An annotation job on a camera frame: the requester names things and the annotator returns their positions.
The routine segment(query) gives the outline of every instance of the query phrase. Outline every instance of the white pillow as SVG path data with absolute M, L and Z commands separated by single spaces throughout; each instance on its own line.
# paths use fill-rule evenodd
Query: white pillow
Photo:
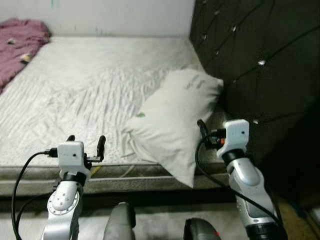
M 204 72 L 170 72 L 121 133 L 122 156 L 136 153 L 161 164 L 181 183 L 193 187 L 195 151 L 201 134 L 197 120 L 207 121 L 223 90 L 223 81 Z

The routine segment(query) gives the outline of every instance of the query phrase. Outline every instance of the dark upholstered headboard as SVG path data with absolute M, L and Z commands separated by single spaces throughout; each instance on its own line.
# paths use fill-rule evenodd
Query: dark upholstered headboard
M 224 109 L 250 122 L 258 165 L 318 104 L 319 27 L 319 0 L 196 0 L 190 40 Z

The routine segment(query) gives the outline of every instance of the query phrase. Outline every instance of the white wall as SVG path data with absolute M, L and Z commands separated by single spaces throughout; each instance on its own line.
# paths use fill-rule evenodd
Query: white wall
M 187 36 L 195 0 L 0 0 L 0 22 L 31 18 L 54 35 Z

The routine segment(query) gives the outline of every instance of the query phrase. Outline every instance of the green logo on pillow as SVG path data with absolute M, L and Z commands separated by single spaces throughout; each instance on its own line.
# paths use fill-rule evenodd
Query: green logo on pillow
M 140 112 L 138 115 L 136 115 L 137 118 L 143 118 L 146 115 L 143 112 Z

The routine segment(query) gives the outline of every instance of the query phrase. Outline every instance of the pink blanket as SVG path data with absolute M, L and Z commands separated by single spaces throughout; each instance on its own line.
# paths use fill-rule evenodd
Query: pink blanket
M 26 66 L 22 56 L 34 57 L 48 42 L 49 31 L 41 21 L 12 18 L 0 23 L 0 93 Z

